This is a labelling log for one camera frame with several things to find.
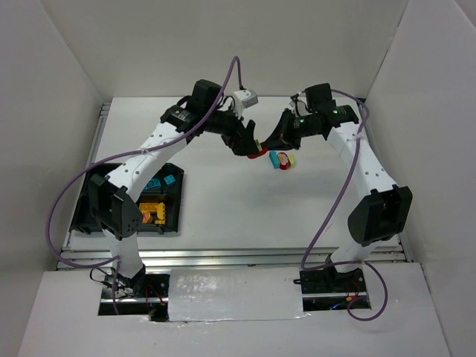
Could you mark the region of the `yellow lego brick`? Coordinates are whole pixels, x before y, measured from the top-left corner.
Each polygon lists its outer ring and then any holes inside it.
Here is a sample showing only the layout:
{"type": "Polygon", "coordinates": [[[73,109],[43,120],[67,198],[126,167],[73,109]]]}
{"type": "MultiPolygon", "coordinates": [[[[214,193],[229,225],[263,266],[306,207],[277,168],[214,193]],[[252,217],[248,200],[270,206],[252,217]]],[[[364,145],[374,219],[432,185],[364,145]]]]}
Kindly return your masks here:
{"type": "Polygon", "coordinates": [[[163,202],[160,202],[156,206],[156,225],[164,225],[167,221],[166,206],[163,202]]]}

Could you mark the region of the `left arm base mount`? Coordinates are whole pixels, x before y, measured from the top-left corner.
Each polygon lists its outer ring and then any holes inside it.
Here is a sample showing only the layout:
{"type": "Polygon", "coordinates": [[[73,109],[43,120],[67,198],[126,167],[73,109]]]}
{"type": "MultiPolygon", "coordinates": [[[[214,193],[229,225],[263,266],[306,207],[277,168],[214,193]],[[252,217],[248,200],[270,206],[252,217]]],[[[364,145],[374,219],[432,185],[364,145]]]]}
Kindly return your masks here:
{"type": "Polygon", "coordinates": [[[99,316],[144,315],[154,322],[169,321],[170,274],[147,274],[136,292],[119,280],[112,289],[113,273],[102,268],[92,269],[89,279],[102,288],[99,316]]]}

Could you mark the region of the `small blue lego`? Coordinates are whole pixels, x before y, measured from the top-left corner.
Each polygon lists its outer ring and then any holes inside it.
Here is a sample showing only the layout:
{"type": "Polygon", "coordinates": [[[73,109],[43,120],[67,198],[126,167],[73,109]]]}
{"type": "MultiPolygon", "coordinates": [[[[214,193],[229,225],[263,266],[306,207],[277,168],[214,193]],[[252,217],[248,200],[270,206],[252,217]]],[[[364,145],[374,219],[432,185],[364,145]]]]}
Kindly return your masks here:
{"type": "Polygon", "coordinates": [[[176,183],[176,178],[174,175],[168,175],[164,177],[164,182],[167,186],[173,186],[176,183]]]}

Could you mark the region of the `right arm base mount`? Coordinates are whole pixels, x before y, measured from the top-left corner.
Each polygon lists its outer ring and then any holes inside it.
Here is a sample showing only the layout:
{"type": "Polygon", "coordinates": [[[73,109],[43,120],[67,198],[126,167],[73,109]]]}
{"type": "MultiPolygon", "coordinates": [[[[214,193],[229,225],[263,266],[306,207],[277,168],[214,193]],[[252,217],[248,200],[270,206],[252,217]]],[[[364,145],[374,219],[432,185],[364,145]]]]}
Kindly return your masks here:
{"type": "Polygon", "coordinates": [[[300,287],[304,312],[346,310],[350,302],[351,309],[370,308],[361,268],[343,274],[335,268],[300,271],[293,283],[300,287]]]}

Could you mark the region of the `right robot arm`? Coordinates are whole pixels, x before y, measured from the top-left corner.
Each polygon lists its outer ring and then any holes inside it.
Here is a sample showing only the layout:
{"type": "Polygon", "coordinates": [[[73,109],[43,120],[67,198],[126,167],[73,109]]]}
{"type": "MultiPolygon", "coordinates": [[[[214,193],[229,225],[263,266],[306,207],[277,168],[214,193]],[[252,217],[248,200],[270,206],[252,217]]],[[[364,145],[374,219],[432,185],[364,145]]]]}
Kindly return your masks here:
{"type": "Polygon", "coordinates": [[[369,145],[364,124],[370,114],[359,115],[350,105],[338,105],[334,94],[337,90],[323,83],[293,95],[290,107],[261,146],[268,151],[298,150],[303,138],[320,135],[338,153],[348,174],[324,224],[329,224],[350,185],[356,188],[358,204],[347,218],[349,237],[324,268],[349,274],[383,242],[403,231],[413,194],[387,173],[369,145]]]}

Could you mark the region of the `orange L-shaped lego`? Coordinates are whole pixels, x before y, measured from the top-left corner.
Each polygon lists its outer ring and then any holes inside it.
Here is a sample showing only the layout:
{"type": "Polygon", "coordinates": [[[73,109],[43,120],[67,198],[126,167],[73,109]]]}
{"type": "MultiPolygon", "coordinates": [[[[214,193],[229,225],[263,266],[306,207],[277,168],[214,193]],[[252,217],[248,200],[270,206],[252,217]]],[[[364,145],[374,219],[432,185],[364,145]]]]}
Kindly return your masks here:
{"type": "Polygon", "coordinates": [[[141,212],[149,211],[150,213],[156,213],[158,209],[158,203],[155,202],[142,202],[139,204],[141,212]]]}

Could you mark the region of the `orange printed lego brick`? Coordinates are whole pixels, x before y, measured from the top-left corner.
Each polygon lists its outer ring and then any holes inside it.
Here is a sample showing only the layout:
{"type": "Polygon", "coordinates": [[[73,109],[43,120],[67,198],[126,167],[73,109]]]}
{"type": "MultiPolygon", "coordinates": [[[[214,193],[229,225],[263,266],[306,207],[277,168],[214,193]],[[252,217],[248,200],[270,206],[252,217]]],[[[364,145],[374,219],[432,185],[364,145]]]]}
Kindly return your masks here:
{"type": "Polygon", "coordinates": [[[149,211],[142,212],[142,224],[148,225],[153,221],[152,214],[149,211]]]}

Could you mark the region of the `black compartment tray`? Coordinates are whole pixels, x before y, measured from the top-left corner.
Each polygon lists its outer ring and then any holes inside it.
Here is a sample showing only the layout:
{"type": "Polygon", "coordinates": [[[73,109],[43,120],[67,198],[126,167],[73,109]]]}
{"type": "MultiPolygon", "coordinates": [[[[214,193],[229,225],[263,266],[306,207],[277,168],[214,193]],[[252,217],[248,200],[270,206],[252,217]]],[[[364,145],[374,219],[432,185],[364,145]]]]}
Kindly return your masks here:
{"type": "MultiPolygon", "coordinates": [[[[141,233],[165,234],[179,231],[184,170],[166,163],[144,187],[137,206],[144,214],[141,233]]],[[[89,210],[87,183],[84,182],[75,207],[70,231],[99,232],[100,226],[89,210]]]]}

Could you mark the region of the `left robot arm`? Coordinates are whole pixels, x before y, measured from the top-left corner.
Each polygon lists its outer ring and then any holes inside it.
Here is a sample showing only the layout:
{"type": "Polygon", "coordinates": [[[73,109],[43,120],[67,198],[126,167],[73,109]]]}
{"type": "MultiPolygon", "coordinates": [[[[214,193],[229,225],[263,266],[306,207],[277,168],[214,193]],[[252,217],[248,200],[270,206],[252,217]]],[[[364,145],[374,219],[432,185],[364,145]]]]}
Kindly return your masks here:
{"type": "Polygon", "coordinates": [[[137,231],[143,222],[138,200],[147,183],[176,153],[196,136],[211,132],[222,137],[234,155],[258,153],[253,121],[243,122],[245,109],[257,104],[258,96],[240,88],[231,95],[229,109],[222,111],[223,88],[199,80],[191,95],[181,98],[161,116],[159,123],[138,153],[105,176],[93,175],[88,181],[91,215],[109,239],[113,282],[121,282],[135,294],[146,283],[146,268],[138,251],[137,231]]]}

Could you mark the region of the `red arch lego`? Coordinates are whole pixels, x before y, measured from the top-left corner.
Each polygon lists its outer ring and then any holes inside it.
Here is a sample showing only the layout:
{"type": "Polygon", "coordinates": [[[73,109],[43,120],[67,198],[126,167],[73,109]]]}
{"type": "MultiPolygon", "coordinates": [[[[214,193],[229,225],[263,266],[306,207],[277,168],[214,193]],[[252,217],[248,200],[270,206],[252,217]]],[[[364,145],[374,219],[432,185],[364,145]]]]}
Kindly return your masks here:
{"type": "Polygon", "coordinates": [[[256,159],[256,158],[259,158],[259,157],[265,155],[267,152],[268,152],[268,149],[264,148],[264,149],[261,149],[258,153],[248,155],[248,158],[249,159],[256,159]]]}

